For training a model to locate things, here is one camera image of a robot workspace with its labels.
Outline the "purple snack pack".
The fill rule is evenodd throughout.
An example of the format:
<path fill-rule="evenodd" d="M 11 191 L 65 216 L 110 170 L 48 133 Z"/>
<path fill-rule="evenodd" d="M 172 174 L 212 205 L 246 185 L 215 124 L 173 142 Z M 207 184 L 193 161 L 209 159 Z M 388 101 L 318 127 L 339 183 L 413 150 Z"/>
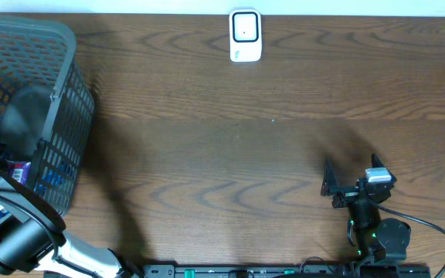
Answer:
<path fill-rule="evenodd" d="M 31 168 L 30 161 L 7 161 L 7 174 L 21 185 L 25 185 Z"/>

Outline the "blue snack wrapper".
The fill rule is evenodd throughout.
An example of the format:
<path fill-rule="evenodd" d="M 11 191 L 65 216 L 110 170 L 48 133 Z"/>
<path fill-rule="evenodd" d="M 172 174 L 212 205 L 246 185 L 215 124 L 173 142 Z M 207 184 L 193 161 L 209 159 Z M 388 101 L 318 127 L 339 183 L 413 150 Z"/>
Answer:
<path fill-rule="evenodd" d="M 71 165 L 61 162 L 58 170 L 53 170 L 49 167 L 45 167 L 42 174 L 42 180 L 67 194 L 70 194 L 73 189 L 73 177 L 74 169 Z"/>

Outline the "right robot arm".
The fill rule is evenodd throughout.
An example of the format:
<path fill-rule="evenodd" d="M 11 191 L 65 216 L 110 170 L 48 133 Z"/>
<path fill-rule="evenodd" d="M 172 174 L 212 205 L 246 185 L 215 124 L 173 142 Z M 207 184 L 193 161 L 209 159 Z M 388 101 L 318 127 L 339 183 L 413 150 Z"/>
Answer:
<path fill-rule="evenodd" d="M 400 263 L 406 259 L 411 228 L 398 219 L 383 219 L 379 208 L 396 182 L 376 154 L 372 166 L 348 187 L 339 185 L 331 161 L 324 163 L 321 195 L 332 197 L 333 208 L 348 210 L 348 240 L 359 251 L 359 259 L 349 264 L 353 277 L 402 276 Z"/>

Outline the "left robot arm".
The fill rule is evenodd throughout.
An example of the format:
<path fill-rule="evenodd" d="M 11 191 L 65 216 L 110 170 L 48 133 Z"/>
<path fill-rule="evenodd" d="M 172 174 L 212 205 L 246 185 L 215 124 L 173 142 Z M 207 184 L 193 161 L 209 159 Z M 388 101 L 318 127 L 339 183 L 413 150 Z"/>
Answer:
<path fill-rule="evenodd" d="M 48 203 L 9 176 L 0 160 L 0 274 L 42 271 L 61 277 L 143 277 L 110 249 L 66 231 Z"/>

